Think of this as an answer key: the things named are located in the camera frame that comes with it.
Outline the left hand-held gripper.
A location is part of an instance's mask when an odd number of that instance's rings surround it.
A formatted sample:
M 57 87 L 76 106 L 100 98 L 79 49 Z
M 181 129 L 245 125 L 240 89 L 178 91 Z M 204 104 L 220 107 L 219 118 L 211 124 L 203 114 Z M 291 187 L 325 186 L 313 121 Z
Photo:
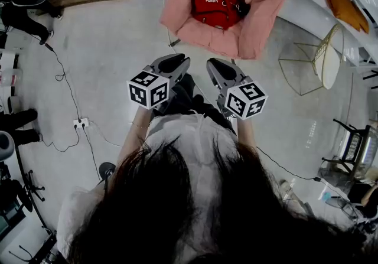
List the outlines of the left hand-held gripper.
M 183 53 L 156 59 L 127 81 L 130 101 L 140 107 L 153 109 L 172 101 L 175 80 L 181 80 L 190 66 L 190 58 Z

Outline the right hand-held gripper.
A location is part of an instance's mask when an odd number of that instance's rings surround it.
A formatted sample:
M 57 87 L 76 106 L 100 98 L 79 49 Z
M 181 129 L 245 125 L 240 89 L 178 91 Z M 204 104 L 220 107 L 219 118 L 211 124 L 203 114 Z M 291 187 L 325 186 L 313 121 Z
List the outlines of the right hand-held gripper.
M 262 112 L 268 95 L 257 81 L 245 76 L 237 65 L 220 58 L 210 58 L 206 62 L 206 69 L 215 87 L 224 87 L 223 79 L 240 81 L 233 86 L 226 86 L 217 99 L 225 118 L 246 120 Z

